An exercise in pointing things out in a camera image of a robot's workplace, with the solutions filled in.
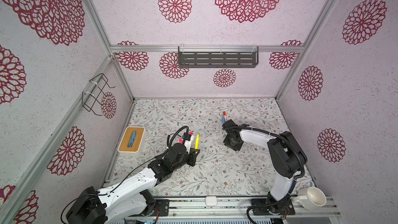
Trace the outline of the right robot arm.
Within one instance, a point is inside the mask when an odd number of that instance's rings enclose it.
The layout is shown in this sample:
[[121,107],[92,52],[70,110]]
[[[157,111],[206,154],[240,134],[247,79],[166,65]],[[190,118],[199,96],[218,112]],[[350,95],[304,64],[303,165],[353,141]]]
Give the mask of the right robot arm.
[[307,163],[307,156],[293,134],[289,131],[275,134],[247,124],[237,125],[233,120],[226,121],[222,129],[227,133],[224,145],[235,151],[239,151],[244,143],[268,149],[276,171],[268,198],[272,203],[288,199],[294,191],[296,181],[305,175]]

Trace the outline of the yellow highlighter pen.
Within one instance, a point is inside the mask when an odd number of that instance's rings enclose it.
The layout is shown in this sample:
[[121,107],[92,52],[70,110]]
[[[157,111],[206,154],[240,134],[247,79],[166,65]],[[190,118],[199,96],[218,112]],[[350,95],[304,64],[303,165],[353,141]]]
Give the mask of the yellow highlighter pen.
[[200,135],[198,133],[195,139],[195,149],[199,148],[199,141],[200,141]]

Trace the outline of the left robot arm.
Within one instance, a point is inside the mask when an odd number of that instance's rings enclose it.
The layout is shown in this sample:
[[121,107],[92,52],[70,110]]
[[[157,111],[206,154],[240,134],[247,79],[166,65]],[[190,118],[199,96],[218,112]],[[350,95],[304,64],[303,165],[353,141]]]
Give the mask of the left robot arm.
[[120,183],[101,189],[88,187],[61,213],[64,224],[111,224],[131,215],[149,215],[156,200],[150,189],[168,180],[174,171],[195,166],[199,149],[176,143],[163,154],[145,162],[145,167]]

